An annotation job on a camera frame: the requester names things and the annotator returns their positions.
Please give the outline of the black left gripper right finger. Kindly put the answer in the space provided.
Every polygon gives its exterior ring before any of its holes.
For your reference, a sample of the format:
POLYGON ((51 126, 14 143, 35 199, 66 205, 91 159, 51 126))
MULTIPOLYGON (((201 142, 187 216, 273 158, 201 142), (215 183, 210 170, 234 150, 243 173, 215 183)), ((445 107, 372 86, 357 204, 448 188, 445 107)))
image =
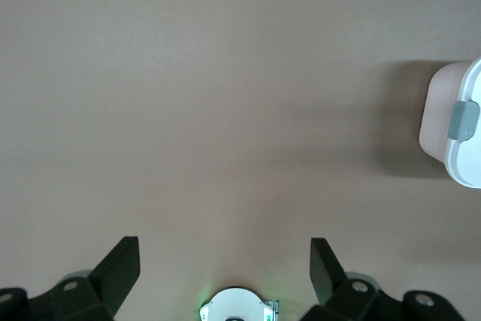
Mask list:
POLYGON ((399 301, 362 277, 349 276, 328 241, 310 242, 310 279, 318 304, 303 320, 463 320, 443 296, 411 290, 399 301))

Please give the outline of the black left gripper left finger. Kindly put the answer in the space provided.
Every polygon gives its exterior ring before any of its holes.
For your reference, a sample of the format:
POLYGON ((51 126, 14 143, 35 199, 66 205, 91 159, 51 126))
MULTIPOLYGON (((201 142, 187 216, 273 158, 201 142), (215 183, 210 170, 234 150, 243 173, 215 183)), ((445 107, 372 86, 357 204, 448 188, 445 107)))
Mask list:
POLYGON ((140 273, 139 239, 126 236, 91 271, 69 274, 37 297, 2 288, 1 319, 113 320, 140 273))

